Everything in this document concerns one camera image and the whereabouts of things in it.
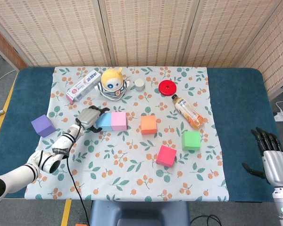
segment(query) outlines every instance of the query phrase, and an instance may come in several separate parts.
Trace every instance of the blue cube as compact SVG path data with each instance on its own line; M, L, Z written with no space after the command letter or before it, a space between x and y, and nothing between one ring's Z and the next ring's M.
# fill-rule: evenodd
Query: blue cube
M54 131L56 131L55 127L46 115L41 115L31 123L36 133L41 137L47 137L49 134L52 134Z
M96 121L97 128L103 128L102 131L112 131L111 127L111 112L102 114Z

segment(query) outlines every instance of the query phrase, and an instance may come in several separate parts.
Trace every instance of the green cube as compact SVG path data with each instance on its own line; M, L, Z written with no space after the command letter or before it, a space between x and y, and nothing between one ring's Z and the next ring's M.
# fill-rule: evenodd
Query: green cube
M194 150L197 151L200 149L200 133L185 131L181 136L182 149L184 151Z

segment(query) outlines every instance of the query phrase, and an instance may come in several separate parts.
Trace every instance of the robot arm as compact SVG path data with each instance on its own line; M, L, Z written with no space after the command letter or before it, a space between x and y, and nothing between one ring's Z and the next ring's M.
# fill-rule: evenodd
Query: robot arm
M267 133L258 127L256 130L251 130L251 132L258 143L264 172L253 170L245 163L242 163L242 166L250 174L266 178L268 183L275 187L273 198L281 226L283 226L283 149L274 134Z
M100 132L101 128L94 128L93 124L108 108L99 109L95 106L83 109L76 124L72 125L66 133L52 145L54 154L42 151L33 153L26 164L0 176L0 202L8 193L14 193L36 180L40 170L53 173L60 165L62 159L69 156L72 145L87 129Z

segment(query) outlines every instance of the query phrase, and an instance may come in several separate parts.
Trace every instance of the toothpaste box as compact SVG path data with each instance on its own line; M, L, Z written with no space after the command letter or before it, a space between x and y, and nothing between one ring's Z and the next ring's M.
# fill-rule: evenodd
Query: toothpaste box
M70 88L66 94L66 97L70 103L72 104L74 101L80 101L100 81L100 77L101 74L96 70L93 70L72 88Z

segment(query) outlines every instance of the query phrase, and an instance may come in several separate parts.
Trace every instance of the plastic bottle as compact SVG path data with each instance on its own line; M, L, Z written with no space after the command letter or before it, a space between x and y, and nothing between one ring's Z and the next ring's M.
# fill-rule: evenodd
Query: plastic bottle
M194 129L200 129L203 126L204 120L186 101L178 97L176 94L172 96L176 110L178 110L189 122Z

